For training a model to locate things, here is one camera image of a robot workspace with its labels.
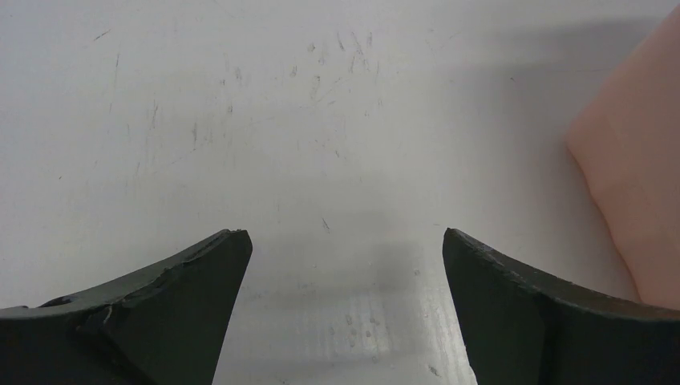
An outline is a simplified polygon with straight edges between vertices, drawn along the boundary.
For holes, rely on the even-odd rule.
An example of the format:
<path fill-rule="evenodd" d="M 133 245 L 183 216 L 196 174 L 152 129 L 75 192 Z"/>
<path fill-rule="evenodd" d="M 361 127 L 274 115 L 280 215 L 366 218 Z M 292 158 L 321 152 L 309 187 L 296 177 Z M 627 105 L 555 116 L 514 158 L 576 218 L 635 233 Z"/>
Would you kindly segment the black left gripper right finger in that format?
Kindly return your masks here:
<path fill-rule="evenodd" d="M 443 263 L 478 383 L 678 383 L 676 310 L 575 285 L 458 229 Z"/>

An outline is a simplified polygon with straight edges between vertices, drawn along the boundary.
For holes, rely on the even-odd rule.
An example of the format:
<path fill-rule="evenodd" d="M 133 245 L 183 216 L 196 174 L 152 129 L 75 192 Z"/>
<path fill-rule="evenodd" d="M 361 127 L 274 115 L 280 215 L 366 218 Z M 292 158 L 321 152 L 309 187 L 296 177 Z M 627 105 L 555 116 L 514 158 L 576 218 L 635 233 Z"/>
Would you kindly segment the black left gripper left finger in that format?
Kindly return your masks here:
<path fill-rule="evenodd" d="M 253 244 L 222 230 L 112 281 L 1 312 L 4 384 L 210 384 Z"/>

